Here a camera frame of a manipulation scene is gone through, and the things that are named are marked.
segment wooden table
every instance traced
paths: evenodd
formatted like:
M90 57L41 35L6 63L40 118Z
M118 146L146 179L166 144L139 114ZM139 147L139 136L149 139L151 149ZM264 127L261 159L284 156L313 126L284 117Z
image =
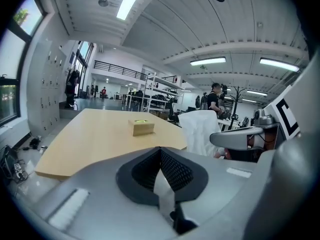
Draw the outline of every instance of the wooden table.
M154 133L133 137L128 120L154 123ZM147 112L84 109L53 140L35 172L64 180L95 162L157 146L187 147L182 129Z

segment tree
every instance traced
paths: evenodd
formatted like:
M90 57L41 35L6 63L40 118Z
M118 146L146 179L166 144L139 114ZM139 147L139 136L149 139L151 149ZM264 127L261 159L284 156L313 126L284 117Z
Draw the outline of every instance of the tree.
M13 19L19 26L21 26L21 24L26 20L27 16L28 10L20 8L19 11L13 16Z

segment metal shelf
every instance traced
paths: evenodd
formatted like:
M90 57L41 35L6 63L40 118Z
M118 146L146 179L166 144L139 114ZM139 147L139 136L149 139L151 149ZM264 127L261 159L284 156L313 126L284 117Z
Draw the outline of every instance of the metal shelf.
M151 80L151 84L149 87L148 86L148 80ZM158 88L154 88L154 85L155 83L159 83L159 84L162 84L164 86L167 86L168 88L172 88L172 89L175 89L175 90L184 90L184 88L180 87L180 86L177 86L175 85L174 83L171 83L167 80L164 80L160 77L157 76L156 73L152 74L152 75L149 75L146 80L145 80L145 85L144 85L144 92L143 92L143 98L142 98L142 104L143 104L143 100L144 99L147 99L148 100L148 103L147 103L147 107L141 107L141 111L150 111L150 110L154 110L154 111L169 111L169 109L165 109L165 108L152 108L151 107L151 101L158 101L158 102L162 102L162 103L167 103L168 101L164 101L164 100L160 100L160 99L155 99L155 98L152 98L153 96L153 92L158 92L158 93L161 93L161 94L167 94L167 95L171 95L173 97L180 97L182 96L182 101L181 103L184 101L184 92L182 94L177 94L177 93L173 93L171 91L167 91L167 90L162 90L162 89L158 89ZM150 94L150 97L151 98L145 98L145 94L146 94L146 90L150 90L151 91L151 94Z
M162 94L168 94L168 95L172 95L172 96L179 96L178 94L176 93L173 93L173 92L170 92L170 91L167 91L167 90L160 90L160 89L157 89L157 88L153 88L153 90L155 92L158 92L158 93L162 93Z
M158 107L150 107L149 110L154 110L154 111L170 111L169 109L166 108L158 108Z
M180 87L180 86L177 86L175 85L173 82L169 82L167 80L164 80L158 76L155 76L155 75L149 75L148 76L148 79L149 80L154 80L155 82L159 83L159 84L163 84L165 86L168 86L170 88L174 88L174 89L179 89L179 90L183 90L184 88Z

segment railing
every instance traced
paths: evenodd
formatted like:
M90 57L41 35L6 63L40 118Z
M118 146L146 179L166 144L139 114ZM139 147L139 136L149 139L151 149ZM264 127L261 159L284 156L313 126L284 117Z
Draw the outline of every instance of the railing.
M118 74L121 74L121 75L124 75L124 76L137 78L137 79L140 79L140 80L143 80L143 81L145 81L147 79L147 75L144 74L144 73L140 73L138 71L134 71L134 70L129 69L129 68L113 65L113 64L106 63L106 62L103 62L103 61L95 60L93 68L97 69L97 70L105 70L105 71L109 71L109 72L113 72L113 73L118 73Z
M173 76L167 76L167 77L162 77L162 79L167 80L170 83L176 83L178 80L178 77L176 75Z

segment white cloth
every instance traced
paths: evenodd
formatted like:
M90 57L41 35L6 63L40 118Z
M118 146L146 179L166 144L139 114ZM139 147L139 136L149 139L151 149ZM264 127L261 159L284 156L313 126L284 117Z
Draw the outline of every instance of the white cloth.
M221 132L216 112L195 110L178 117L186 137L186 150L201 156L213 157L218 147L213 145L209 138L211 134Z

